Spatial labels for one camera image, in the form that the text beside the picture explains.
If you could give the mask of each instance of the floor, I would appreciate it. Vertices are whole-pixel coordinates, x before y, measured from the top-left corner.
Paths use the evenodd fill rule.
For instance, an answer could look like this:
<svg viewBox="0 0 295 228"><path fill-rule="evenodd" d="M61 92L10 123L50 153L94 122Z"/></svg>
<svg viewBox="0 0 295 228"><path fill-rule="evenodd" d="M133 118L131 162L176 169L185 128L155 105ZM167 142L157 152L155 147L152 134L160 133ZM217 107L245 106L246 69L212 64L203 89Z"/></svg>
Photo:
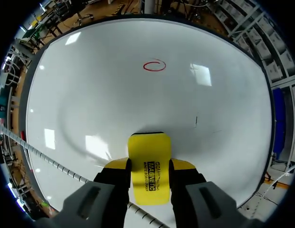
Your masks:
<svg viewBox="0 0 295 228"><path fill-rule="evenodd" d="M127 1L123 1L123 0L116 0L114 1L112 4L108 5L107 0L102 0L100 2L97 2L95 4L92 5L88 5L82 12L81 15L85 15L88 13L91 13L94 15L94 20L98 20L101 18L104 18L106 16L111 16L112 14L115 13L115 11L117 10L117 8L120 6L121 3L127 3ZM137 1L133 1L128 9L128 11L130 11L131 9L133 9L133 12L138 12L138 5L137 5ZM225 30L222 27L221 23L217 21L217 19L212 16L209 15L207 13L203 14L204 16L204 22L201 22L199 20L196 20L195 23L201 24L203 26L208 27L211 30L214 30L215 32L219 32L222 35L225 35ZM70 30L71 27L73 27L74 22L78 19L77 15L74 15L73 17L67 19L66 21L64 21L63 23L60 23L58 25L58 27L60 28L60 30L64 33L67 32L68 30ZM86 22L89 22L90 20L87 19L86 21L83 21L83 24L85 24ZM44 39L44 42L47 43L49 41L51 41L54 37L53 36L48 36ZM22 87L23 87L23 82L24 82L24 78L26 77L26 69L24 68L21 75L20 75L20 81L18 83L18 87L15 91L15 96L20 97L21 96L21 92L22 92ZM19 130L18 130L18 109L14 109L12 112L12 126L13 126L13 132L15 134L19 134ZM21 174L25 177L25 182L29 184L29 180L28 178L26 178L26 173L24 173L24 167L22 165L22 161L23 158L21 156L20 151L15 151L16 156L18 158L18 166L20 167L20 172ZM53 210L51 210L49 207L45 206L45 204L42 205L42 200L37 196L37 194L34 192L34 190L30 191L31 194L33 195L33 197L36 199L37 203L40 204L41 208L49 215L52 216L55 212Z"/></svg>

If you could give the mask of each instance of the metal shelving rack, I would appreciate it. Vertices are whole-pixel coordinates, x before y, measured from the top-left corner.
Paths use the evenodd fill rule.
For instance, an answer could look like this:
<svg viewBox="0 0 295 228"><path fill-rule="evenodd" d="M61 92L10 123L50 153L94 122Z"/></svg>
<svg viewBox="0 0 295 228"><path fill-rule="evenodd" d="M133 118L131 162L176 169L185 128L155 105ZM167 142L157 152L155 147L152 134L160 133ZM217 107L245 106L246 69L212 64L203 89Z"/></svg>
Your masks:
<svg viewBox="0 0 295 228"><path fill-rule="evenodd" d="M244 8L242 8L242 6L244 5L249 5L249 8L251 7L251 10L244 10ZM286 50L288 51L288 48L286 47L286 45L283 51L276 48L271 39L271 35L274 32L277 33L277 29L275 28L274 23L269 19L267 14L262 11L260 6L254 0L221 0L217 6L207 5L207 7L211 10L211 12L214 13L221 24L223 24L228 32L228 37L232 41L234 41L235 43L239 43L240 39L244 39L244 41L249 46L248 52L253 53L253 57L265 69L271 88L281 88L283 90L286 108L286 135L284 149L280 157L282 157L282 159L284 159L284 161L286 162L286 166L282 171L286 171L291 164L292 157L295 157L295 94L293 92L293 87L295 86L295 71L288 71L287 66L284 65L282 57L282 53ZM235 16L231 12L229 12L227 8L229 8L230 11L234 11L234 15L236 14L235 10L238 10L238 15L241 14L241 17L243 18L235 18ZM273 31L271 31L270 33L265 32L259 24L259 21L261 19L269 22L269 25L272 27ZM261 37L260 41L254 41L250 37L249 32L253 28ZM271 57L269 59L262 58L261 54L259 53L259 49L257 48L259 42L264 42L264 44L268 48L271 54ZM271 62L275 62L278 66L278 69L282 71L282 77L280 77L280 79L275 80L271 78L270 73L267 70L267 67L270 65Z"/></svg>

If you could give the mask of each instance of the shelf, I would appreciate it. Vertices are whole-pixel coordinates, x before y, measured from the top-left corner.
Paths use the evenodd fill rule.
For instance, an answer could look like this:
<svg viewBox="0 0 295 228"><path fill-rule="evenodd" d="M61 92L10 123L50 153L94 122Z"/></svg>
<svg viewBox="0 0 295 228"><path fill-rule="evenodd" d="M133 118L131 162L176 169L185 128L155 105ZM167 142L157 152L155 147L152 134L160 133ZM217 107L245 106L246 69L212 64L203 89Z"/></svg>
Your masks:
<svg viewBox="0 0 295 228"><path fill-rule="evenodd" d="M287 162L288 169L295 145L295 106L291 86L283 88L286 114L285 143L279 160Z"/></svg>
<svg viewBox="0 0 295 228"><path fill-rule="evenodd" d="M246 34L247 38L250 40L250 42L251 42L251 46L253 46L254 51L255 51L255 52L257 53L257 55L259 56L259 60L260 60L260 62L261 62L262 65L263 65L263 68L264 68L264 70L265 70L265 72L266 72L266 76L267 76L267 78L268 78L268 82L269 82L269 84L270 84L270 86L271 86L271 84L272 84L272 80L271 80L271 78L268 76L268 73L267 73L267 70L266 70L266 62L262 60L262 57L260 56L260 53L258 52L258 50L257 50L257 48L256 48L256 44L255 44L255 42L252 40L252 38L249 36L248 32L245 32L245 34Z"/></svg>
<svg viewBox="0 0 295 228"><path fill-rule="evenodd" d="M243 14L244 16L247 16L247 12L245 12L238 4L236 4L234 1L232 0L225 0L226 2L230 3L234 8L236 8L241 14Z"/></svg>
<svg viewBox="0 0 295 228"><path fill-rule="evenodd" d="M9 97L8 97L8 104L7 104L7 119L6 119L6 127L8 129L11 129L10 127L10 116L11 116L11 98L12 98L12 87L10 88L10 92L9 92ZM11 141L10 141L10 138L7 137L7 142L8 142L8 153L11 157L11 159L13 160L14 159L14 156L13 156L13 150L12 150L12 147L11 147Z"/></svg>
<svg viewBox="0 0 295 228"><path fill-rule="evenodd" d="M222 10L224 10L225 14L228 14L236 22L236 24L238 24L238 21L234 16L231 15L230 12L228 12L222 5L220 5L220 7L222 8Z"/></svg>
<svg viewBox="0 0 295 228"><path fill-rule="evenodd" d="M208 4L207 4L207 7L208 7L209 10L211 10L211 12L213 11L213 9L211 9ZM213 13L213 15L220 21L220 23L222 23L222 25L224 26L224 28L229 33L231 31L231 29L229 29L228 26L224 24L224 22L218 17L218 15L216 15L215 13Z"/></svg>
<svg viewBox="0 0 295 228"><path fill-rule="evenodd" d="M287 165L286 165L286 170L288 170L290 162L291 162L291 158L294 152L294 147L295 147L295 96L294 96L294 92L292 89L292 86L289 87L290 89L290 94L291 94L291 100L292 100L292 107L293 107L293 131L292 131L292 141L291 141L291 148L290 148L290 153L289 153L289 157L288 157L288 161L287 161Z"/></svg>
<svg viewBox="0 0 295 228"><path fill-rule="evenodd" d="M256 26L257 26L257 31L261 35L263 41L265 42L266 45L268 44L267 47L269 48L270 52L274 54L272 55L272 57L276 61L276 63L278 63L278 65L280 66L283 76L289 77L287 69L284 67L283 62L281 60L281 55L279 51L276 49L276 47L274 46L274 44L272 43L270 36L262 30L262 28L259 26L258 23L256 23Z"/></svg>

